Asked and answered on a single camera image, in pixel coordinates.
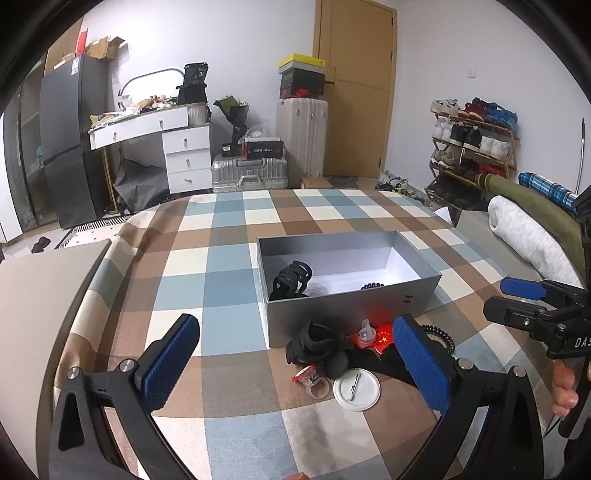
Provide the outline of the person's right hand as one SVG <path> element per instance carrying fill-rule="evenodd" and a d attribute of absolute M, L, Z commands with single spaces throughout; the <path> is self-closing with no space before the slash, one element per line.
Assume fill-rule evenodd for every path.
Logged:
<path fill-rule="evenodd" d="M 566 366 L 562 360 L 556 360 L 554 362 L 552 410 L 560 418 L 565 418 L 578 403 L 575 380 L 575 372 Z"/>

